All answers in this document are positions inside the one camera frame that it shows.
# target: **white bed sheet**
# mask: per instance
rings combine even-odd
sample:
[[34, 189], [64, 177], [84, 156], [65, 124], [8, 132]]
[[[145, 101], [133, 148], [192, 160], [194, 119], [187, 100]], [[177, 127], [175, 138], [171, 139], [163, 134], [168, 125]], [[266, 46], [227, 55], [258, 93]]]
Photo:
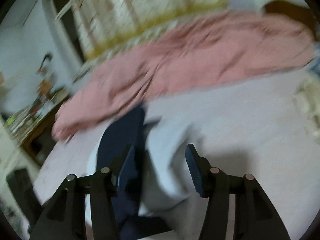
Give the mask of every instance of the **white bed sheet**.
[[[279, 73], [158, 98], [148, 103], [146, 116], [192, 120], [203, 136], [200, 154], [227, 174], [253, 174], [292, 240], [301, 237], [320, 209], [320, 146], [305, 134], [292, 101], [305, 74]], [[85, 174], [89, 155], [109, 123], [77, 133], [67, 145], [56, 145], [35, 182], [42, 203], [68, 174]], [[187, 231], [186, 239], [197, 239], [206, 204], [193, 194], [174, 214], [167, 214], [169, 224], [180, 233]]]

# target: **window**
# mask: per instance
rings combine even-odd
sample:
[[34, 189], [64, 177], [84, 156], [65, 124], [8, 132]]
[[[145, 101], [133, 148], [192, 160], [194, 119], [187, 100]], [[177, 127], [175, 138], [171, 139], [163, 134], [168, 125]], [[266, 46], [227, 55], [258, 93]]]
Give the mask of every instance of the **window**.
[[81, 63], [85, 62], [84, 55], [79, 43], [76, 25], [72, 14], [70, 0], [51, 0], [52, 10], [55, 14], [55, 22], [62, 25], [67, 36], [67, 40], [71, 44], [72, 49], [79, 57]]

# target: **metal pin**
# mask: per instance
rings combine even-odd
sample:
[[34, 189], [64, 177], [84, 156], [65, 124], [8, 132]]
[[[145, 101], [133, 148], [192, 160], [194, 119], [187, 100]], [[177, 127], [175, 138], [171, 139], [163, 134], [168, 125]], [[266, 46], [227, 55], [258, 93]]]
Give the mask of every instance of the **metal pin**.
[[216, 167], [212, 167], [211, 169], [210, 169], [210, 172], [211, 173], [214, 173], [214, 174], [218, 174], [219, 173], [219, 169], [218, 168], [216, 168]]
[[100, 172], [103, 174], [108, 173], [109, 171], [110, 171], [110, 169], [108, 167], [104, 167], [100, 170]]
[[72, 181], [72, 180], [74, 180], [75, 179], [75, 175], [74, 174], [69, 174], [67, 177], [66, 177], [66, 179], [68, 180], [68, 181]]
[[253, 180], [253, 179], [254, 179], [254, 176], [253, 176], [252, 174], [250, 174], [250, 173], [247, 173], [247, 174], [245, 175], [245, 178], [248, 179], [248, 180]]

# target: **navy blue cloth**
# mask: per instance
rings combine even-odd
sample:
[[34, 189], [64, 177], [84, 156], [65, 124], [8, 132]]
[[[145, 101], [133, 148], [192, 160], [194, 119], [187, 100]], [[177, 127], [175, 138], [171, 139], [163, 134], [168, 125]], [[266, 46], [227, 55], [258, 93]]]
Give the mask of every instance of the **navy blue cloth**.
[[132, 146], [129, 154], [134, 161], [128, 161], [123, 167], [128, 183], [124, 190], [117, 189], [118, 197], [111, 198], [121, 240], [135, 240], [170, 231], [161, 218], [138, 217], [145, 153], [144, 117], [141, 105], [128, 112], [105, 130], [98, 148], [97, 170], [108, 167], [114, 157], [122, 154], [127, 144]]

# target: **white curtain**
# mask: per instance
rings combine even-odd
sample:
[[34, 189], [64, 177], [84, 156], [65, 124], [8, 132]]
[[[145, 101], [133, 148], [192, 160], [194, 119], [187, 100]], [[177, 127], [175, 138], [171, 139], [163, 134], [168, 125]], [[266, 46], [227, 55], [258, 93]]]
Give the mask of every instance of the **white curtain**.
[[161, 35], [177, 18], [227, 5], [225, 0], [71, 0], [71, 2], [79, 41], [86, 59], [94, 59], [106, 50], [113, 49], [113, 54], [116, 53], [115, 50], [126, 50], [142, 41]]

